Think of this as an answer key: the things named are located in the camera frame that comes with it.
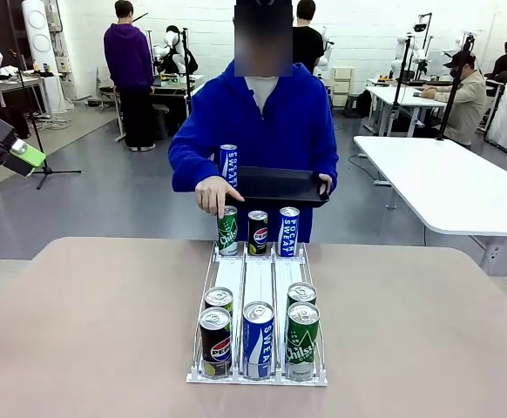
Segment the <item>person's right hand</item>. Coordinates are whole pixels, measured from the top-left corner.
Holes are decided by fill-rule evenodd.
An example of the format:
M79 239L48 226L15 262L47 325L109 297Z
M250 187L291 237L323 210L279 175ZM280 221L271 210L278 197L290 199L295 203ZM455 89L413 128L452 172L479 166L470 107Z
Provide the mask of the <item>person's right hand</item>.
M205 213L224 217L226 207L226 196L230 196L240 202L244 198L220 176L211 176L201 180L195 186L195 197L198 207Z

